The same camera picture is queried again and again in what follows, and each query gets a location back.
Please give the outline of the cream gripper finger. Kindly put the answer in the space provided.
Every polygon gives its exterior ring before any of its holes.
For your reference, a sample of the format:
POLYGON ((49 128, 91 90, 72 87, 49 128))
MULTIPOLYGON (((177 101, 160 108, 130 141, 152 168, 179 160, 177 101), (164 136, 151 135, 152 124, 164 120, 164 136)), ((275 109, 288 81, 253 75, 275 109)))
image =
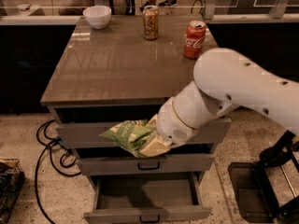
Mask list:
POLYGON ((150 127, 150 128, 155 128, 155 127, 156 127, 157 118, 158 118, 158 115, 155 114, 155 115, 149 120, 147 126, 150 127))
POLYGON ((171 144, 171 141, 164 139, 159 134, 156 134, 139 149, 139 153, 146 157, 159 156, 169 151, 171 144))

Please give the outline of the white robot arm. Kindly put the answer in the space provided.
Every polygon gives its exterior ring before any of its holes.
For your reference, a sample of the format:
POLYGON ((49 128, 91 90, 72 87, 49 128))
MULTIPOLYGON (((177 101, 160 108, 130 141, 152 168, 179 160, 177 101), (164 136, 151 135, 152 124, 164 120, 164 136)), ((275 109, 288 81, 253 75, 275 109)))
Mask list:
POLYGON ((299 83, 278 77, 232 49, 210 49, 193 68, 193 79, 156 116, 156 130, 139 149, 154 157, 183 146, 200 129, 236 108, 252 109, 299 135, 299 83))

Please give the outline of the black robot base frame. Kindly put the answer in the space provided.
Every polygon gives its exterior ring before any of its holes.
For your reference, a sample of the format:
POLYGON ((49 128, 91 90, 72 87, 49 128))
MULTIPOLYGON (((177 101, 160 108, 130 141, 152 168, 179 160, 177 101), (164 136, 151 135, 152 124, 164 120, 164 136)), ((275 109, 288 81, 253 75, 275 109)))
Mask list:
POLYGON ((228 172, 233 185, 240 215, 248 223, 299 224, 299 197, 296 196, 283 205, 278 204, 266 170, 279 167, 291 161, 297 172, 299 162, 298 139, 286 131, 278 141, 260 153, 256 162, 232 162, 228 172))

